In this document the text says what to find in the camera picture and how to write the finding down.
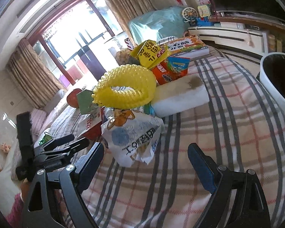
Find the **person's hand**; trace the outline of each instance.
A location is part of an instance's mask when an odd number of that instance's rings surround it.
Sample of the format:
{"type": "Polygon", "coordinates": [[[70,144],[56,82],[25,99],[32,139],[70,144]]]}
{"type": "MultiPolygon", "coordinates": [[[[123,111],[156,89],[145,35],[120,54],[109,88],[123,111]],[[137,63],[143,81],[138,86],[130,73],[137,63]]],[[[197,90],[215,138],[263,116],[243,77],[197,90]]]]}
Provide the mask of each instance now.
{"type": "Polygon", "coordinates": [[[21,188],[21,196],[22,196],[23,202],[25,202],[25,200],[27,198],[30,186],[31,186],[31,183],[27,179],[25,179],[23,181],[23,183],[21,184],[21,186],[20,186],[20,188],[21,188]]]}

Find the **bed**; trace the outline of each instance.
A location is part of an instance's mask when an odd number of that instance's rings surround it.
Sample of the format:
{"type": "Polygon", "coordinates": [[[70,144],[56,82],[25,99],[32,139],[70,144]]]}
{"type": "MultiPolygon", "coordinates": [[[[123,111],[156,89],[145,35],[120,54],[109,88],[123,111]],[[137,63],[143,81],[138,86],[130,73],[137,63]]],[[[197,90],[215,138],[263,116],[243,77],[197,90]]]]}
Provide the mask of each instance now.
{"type": "MultiPolygon", "coordinates": [[[[285,116],[263,86],[244,67],[210,48],[210,55],[190,63],[210,102],[164,118],[154,159],[120,167],[108,149],[82,198],[99,227],[188,227],[203,212],[205,191],[187,157],[196,142],[206,155],[230,170],[252,168],[262,184],[273,227],[285,219],[285,116]]],[[[66,107],[49,132],[56,137],[79,134],[78,109],[66,107]]],[[[83,150],[72,159],[75,163],[83,150]]],[[[61,210],[72,221],[63,198],[61,210]]]]}

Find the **white trash bin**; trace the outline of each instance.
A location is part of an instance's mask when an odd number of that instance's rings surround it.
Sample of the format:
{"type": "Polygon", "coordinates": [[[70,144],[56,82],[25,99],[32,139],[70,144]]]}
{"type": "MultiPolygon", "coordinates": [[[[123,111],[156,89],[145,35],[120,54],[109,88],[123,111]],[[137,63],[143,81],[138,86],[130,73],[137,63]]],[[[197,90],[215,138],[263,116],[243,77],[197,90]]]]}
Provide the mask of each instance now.
{"type": "Polygon", "coordinates": [[[272,52],[262,57],[260,82],[285,114],[285,53],[272,52]]]}

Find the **floor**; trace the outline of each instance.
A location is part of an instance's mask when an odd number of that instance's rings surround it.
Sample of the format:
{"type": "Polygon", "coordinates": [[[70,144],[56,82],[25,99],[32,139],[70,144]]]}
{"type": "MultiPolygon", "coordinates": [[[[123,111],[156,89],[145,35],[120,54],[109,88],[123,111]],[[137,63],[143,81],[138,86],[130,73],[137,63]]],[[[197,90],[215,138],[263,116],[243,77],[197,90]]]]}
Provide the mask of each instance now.
{"type": "Polygon", "coordinates": [[[243,67],[248,69],[254,77],[256,77],[259,74],[260,72],[259,59],[244,54],[236,53],[233,51],[228,51],[228,50],[220,50],[220,51],[224,52],[232,60],[236,61],[237,63],[241,64],[243,67]]]}

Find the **red balloon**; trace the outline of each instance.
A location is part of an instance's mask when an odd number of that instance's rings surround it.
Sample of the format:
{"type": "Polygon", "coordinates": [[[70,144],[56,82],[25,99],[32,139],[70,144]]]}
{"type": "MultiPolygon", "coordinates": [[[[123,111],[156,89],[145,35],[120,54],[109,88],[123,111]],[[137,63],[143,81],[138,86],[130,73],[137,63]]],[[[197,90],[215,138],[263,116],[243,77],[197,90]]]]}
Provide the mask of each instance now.
{"type": "Polygon", "coordinates": [[[80,88],[76,88],[66,97],[66,102],[69,104],[69,106],[73,108],[79,108],[76,95],[81,92],[82,90],[80,88]]]}

